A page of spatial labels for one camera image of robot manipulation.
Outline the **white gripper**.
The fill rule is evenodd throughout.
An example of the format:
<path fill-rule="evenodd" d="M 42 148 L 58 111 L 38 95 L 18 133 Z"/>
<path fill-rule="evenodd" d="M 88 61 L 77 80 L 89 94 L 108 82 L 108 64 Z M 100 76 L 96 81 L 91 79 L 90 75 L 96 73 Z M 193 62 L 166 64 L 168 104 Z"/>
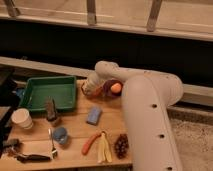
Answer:
<path fill-rule="evenodd" d="M 88 75 L 87 79 L 83 82 L 83 86 L 87 91 L 94 91 L 95 89 L 101 87 L 103 79 L 99 77 L 96 72 Z"/>

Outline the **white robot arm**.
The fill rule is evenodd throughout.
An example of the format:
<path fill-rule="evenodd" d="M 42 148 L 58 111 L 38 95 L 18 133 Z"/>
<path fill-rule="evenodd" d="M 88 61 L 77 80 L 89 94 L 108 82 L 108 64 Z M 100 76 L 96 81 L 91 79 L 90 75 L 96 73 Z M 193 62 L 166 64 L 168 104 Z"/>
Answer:
<path fill-rule="evenodd" d="M 99 61 L 83 83 L 87 96 L 109 79 L 124 83 L 122 111 L 127 128 L 133 171 L 183 171 L 167 108 L 183 96 L 183 85 L 174 74 L 123 68 Z"/>

